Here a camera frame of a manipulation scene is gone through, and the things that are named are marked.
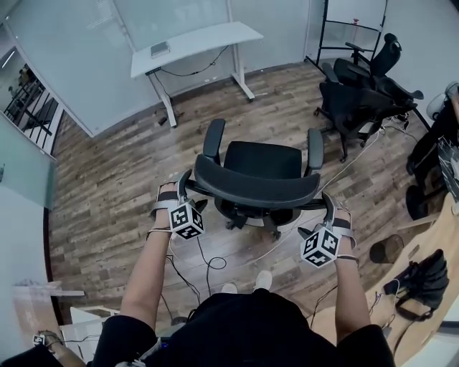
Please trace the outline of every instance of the black office chair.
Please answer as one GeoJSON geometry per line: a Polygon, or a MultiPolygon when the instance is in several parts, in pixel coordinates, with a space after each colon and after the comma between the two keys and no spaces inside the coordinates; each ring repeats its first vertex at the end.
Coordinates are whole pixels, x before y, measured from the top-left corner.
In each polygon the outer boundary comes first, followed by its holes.
{"type": "Polygon", "coordinates": [[[400,59],[402,47],[397,38],[388,33],[384,36],[384,46],[379,54],[369,62],[369,70],[359,66],[360,52],[362,48],[346,42],[346,46],[352,48],[354,63],[346,59],[337,59],[333,70],[340,83],[351,87],[365,87],[374,89],[378,78],[383,77],[391,70],[400,59]]]}
{"type": "Polygon", "coordinates": [[[322,69],[326,75],[326,81],[319,85],[323,103],[314,115],[322,113],[332,122],[332,126],[323,129],[322,133],[331,130],[340,133],[343,146],[342,163],[347,158],[348,139],[361,139],[361,147],[364,147],[369,137],[381,128],[385,118],[408,113],[417,106],[413,99],[423,97],[419,91],[407,92],[388,77],[379,78],[379,88],[385,91],[381,92],[371,88],[343,85],[330,64],[324,63],[322,69]]]}
{"type": "Polygon", "coordinates": [[[315,200],[323,163],[319,130],[308,131],[308,165],[302,175],[301,151],[287,146],[232,141],[223,166],[219,147],[225,121],[213,120],[194,167],[196,181],[186,187],[215,198],[218,211],[230,219],[228,229],[265,227],[279,239],[279,226],[296,220],[301,210],[325,208],[315,200]]]}

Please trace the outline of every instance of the black bag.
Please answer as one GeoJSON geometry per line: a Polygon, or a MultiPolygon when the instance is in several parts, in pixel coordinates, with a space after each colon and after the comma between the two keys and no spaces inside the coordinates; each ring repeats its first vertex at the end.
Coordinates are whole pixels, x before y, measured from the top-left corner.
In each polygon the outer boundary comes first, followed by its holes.
{"type": "Polygon", "coordinates": [[[450,280],[443,251],[438,249],[421,263],[410,262],[409,267],[396,277],[400,286],[394,281],[384,286],[387,295],[395,295],[397,288],[405,289],[407,292],[397,301],[395,305],[397,312],[403,318],[410,321],[424,321],[432,317],[435,310],[440,307],[443,294],[450,280]],[[402,306],[408,300],[416,300],[430,308],[422,315],[417,315],[402,306]]]}

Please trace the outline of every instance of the wooden table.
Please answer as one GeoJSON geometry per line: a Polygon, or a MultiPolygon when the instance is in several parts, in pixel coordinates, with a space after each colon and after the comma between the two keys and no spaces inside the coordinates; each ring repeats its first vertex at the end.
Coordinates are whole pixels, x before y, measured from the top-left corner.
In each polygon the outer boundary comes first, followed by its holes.
{"type": "MultiPolygon", "coordinates": [[[[408,361],[427,344],[429,339],[437,332],[446,313],[459,296],[459,217],[453,215],[453,205],[453,197],[451,194],[448,194],[437,221],[426,232],[418,234],[413,238],[403,249],[390,271],[375,286],[366,291],[369,308],[374,303],[376,293],[383,294],[379,303],[374,307],[371,316],[374,324],[383,326],[391,318],[392,314],[395,313],[395,297],[394,295],[385,295],[383,286],[405,270],[410,261],[421,262],[433,254],[436,249],[442,249],[445,253],[450,284],[445,291],[443,301],[438,310],[434,312],[432,318],[422,323],[414,323],[405,333],[395,355],[395,362],[398,366],[408,361]]],[[[419,315],[429,310],[420,303],[412,300],[406,302],[404,307],[419,315]]],[[[333,344],[336,344],[334,320],[335,307],[326,308],[316,315],[313,330],[333,344]]],[[[392,332],[387,339],[392,351],[398,338],[409,324],[410,321],[405,320],[395,313],[395,319],[391,324],[392,332]]]]}

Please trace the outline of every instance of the chair backrest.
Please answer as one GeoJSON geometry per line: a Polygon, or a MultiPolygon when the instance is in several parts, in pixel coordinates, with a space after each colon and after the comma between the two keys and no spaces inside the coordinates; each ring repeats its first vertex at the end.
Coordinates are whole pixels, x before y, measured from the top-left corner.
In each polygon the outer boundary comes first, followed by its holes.
{"type": "Polygon", "coordinates": [[[261,209],[293,209],[311,201],[320,175],[274,180],[246,176],[221,167],[199,154],[194,166],[197,183],[213,196],[235,204],[261,209]]]}
{"type": "Polygon", "coordinates": [[[392,33],[384,36],[384,42],[379,54],[370,62],[370,72],[375,77],[386,75],[397,64],[402,53],[402,47],[392,33]]]}
{"type": "Polygon", "coordinates": [[[355,138],[367,123],[380,124],[382,115],[394,107],[392,98],[370,89],[332,82],[322,82],[319,87],[327,96],[328,113],[335,128],[350,138],[355,138]]]}

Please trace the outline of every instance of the white shoe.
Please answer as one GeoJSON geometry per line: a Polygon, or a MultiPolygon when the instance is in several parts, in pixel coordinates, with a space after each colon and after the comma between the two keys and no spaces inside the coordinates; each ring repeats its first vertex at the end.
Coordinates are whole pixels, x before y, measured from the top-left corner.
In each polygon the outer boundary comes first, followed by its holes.
{"type": "Polygon", "coordinates": [[[267,270],[262,270],[257,276],[257,280],[255,281],[255,286],[253,287],[253,289],[258,290],[262,288],[264,290],[270,290],[272,283],[273,275],[271,274],[271,272],[268,272],[267,270]]]}
{"type": "Polygon", "coordinates": [[[223,284],[223,288],[222,288],[222,291],[220,293],[229,293],[231,295],[236,295],[237,294],[236,284],[234,284],[234,283],[223,284]]]}

